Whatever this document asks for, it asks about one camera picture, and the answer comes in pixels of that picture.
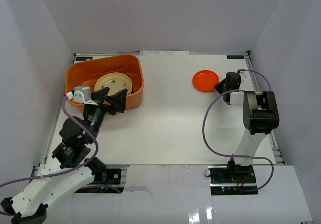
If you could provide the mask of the orange round plate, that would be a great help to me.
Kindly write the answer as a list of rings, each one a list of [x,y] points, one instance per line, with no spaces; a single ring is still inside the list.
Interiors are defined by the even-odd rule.
[[[214,91],[219,83],[219,76],[211,70],[201,70],[194,74],[192,78],[193,87],[201,92]]]

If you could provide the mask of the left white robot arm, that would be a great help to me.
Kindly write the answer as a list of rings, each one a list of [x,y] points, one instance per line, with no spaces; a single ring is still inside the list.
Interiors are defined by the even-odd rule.
[[[14,197],[1,201],[1,215],[11,223],[43,223],[57,203],[78,190],[111,188],[121,182],[121,169],[108,170],[97,158],[97,136],[106,114],[123,113],[128,90],[110,94],[108,87],[91,92],[85,86],[66,93],[61,105],[67,116],[54,149],[37,175],[13,180],[28,181]]]

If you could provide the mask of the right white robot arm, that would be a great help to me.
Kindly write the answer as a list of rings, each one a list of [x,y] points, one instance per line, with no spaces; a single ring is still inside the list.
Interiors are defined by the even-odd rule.
[[[245,127],[237,150],[228,161],[227,179],[232,183],[253,178],[253,157],[265,137],[279,126],[280,117],[273,91],[244,91],[240,89],[240,71],[228,72],[226,77],[215,86],[219,94],[225,94],[223,101],[227,105],[243,107],[243,125]]]

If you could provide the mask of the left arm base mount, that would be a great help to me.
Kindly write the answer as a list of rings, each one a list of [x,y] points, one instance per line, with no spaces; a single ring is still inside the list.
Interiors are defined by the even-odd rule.
[[[95,178],[92,183],[80,188],[76,193],[121,194],[125,187],[126,176],[126,169],[108,168],[103,176]]]

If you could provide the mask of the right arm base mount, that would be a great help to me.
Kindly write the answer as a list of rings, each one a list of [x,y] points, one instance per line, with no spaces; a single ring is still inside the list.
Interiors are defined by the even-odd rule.
[[[254,170],[249,173],[230,174],[227,166],[216,166],[205,170],[209,178],[212,196],[258,195]]]

